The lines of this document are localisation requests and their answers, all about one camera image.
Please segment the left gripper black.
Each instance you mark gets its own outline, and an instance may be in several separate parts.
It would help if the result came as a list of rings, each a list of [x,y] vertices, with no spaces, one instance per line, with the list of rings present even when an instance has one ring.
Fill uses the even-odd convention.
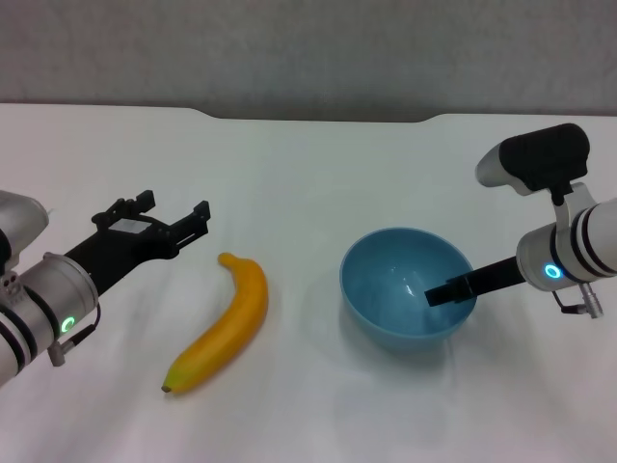
[[[144,262],[174,259],[179,250],[208,234],[211,218],[208,201],[201,201],[191,213],[170,226],[160,221],[138,220],[146,225],[140,232],[111,228],[120,219],[135,219],[155,207],[154,194],[145,190],[135,199],[118,199],[92,222],[100,229],[66,253],[90,277],[98,294],[103,294]]]

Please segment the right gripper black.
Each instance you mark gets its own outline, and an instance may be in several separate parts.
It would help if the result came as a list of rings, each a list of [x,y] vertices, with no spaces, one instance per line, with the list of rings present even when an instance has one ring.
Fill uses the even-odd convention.
[[[444,285],[425,292],[430,307],[447,303],[461,303],[475,296],[497,291],[522,282],[522,273],[517,259],[511,257],[473,270],[466,276],[459,276]]]

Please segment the yellow banana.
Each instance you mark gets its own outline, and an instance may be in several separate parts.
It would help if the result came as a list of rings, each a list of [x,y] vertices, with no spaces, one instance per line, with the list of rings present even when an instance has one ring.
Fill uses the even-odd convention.
[[[252,259],[222,253],[218,262],[230,273],[234,296],[222,316],[172,363],[161,390],[184,395],[226,368],[261,328],[269,304],[269,288],[261,266]]]

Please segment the blue plastic bowl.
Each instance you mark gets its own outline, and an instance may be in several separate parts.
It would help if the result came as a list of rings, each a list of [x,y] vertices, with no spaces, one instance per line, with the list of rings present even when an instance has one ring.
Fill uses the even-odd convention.
[[[374,343],[390,352],[433,349],[469,317],[475,301],[431,307],[429,289],[471,271],[451,243],[410,228],[373,231],[346,252],[339,283],[346,311]]]

